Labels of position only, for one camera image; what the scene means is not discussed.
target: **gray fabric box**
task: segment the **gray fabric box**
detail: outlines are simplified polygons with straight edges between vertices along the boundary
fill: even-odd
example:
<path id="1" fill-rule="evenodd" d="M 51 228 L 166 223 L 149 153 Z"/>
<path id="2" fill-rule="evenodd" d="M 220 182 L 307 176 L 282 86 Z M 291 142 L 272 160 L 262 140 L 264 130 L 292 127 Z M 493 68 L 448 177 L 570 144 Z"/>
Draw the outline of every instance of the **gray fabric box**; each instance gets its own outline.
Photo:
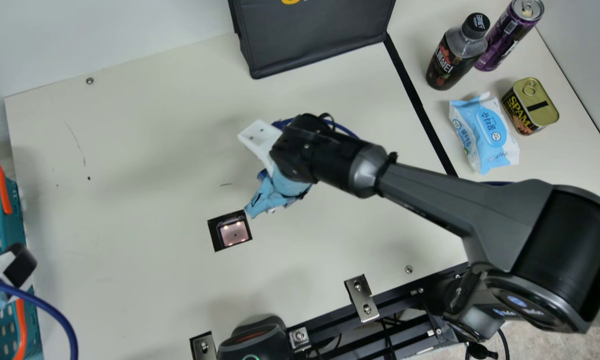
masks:
<path id="1" fill-rule="evenodd" d="M 395 0 L 229 0 L 254 79 L 386 38 Z"/>

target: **blue wipes package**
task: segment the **blue wipes package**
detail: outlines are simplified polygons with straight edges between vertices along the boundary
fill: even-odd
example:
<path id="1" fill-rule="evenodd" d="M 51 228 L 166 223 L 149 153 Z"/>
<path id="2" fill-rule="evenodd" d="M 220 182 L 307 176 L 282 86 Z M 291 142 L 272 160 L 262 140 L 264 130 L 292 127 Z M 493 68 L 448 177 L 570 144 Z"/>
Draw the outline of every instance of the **blue wipes package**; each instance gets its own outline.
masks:
<path id="1" fill-rule="evenodd" d="M 497 98 L 486 92 L 449 105 L 449 119 L 474 170 L 485 175 L 493 168 L 520 162 L 520 149 L 503 120 Z"/>

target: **yellow can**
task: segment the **yellow can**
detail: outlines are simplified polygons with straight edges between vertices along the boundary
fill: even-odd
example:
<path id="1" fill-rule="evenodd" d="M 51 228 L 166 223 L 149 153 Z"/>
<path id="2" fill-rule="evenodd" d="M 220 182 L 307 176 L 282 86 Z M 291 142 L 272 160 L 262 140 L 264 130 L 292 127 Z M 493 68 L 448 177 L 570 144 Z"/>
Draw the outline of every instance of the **yellow can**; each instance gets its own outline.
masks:
<path id="1" fill-rule="evenodd" d="M 532 77 L 516 81 L 502 97 L 502 105 L 522 135 L 538 132 L 560 118 L 542 84 Z"/>

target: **bottle label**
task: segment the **bottle label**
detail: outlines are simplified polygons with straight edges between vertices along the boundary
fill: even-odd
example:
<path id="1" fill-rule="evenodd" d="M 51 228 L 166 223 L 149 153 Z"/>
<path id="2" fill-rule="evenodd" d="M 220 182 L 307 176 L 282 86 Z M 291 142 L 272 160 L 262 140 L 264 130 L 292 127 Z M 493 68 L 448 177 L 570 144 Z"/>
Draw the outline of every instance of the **bottle label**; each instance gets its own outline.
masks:
<path id="1" fill-rule="evenodd" d="M 451 52 L 449 45 L 446 42 L 446 36 L 442 37 L 442 41 L 435 49 L 431 65 L 426 75 L 430 79 L 430 83 L 434 87 L 446 88 L 451 87 L 453 84 L 458 82 L 460 78 L 465 75 L 475 62 L 479 59 L 479 56 L 461 58 Z"/>

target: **screw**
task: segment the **screw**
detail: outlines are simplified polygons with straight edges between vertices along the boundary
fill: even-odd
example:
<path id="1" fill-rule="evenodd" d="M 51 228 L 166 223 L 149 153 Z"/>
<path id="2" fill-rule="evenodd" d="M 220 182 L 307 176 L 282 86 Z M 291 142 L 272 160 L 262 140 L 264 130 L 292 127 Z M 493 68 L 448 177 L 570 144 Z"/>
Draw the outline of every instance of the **screw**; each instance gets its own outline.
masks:
<path id="1" fill-rule="evenodd" d="M 295 340 L 301 342 L 302 340 L 304 340 L 304 338 L 306 338 L 306 335 L 302 331 L 295 332 Z"/>

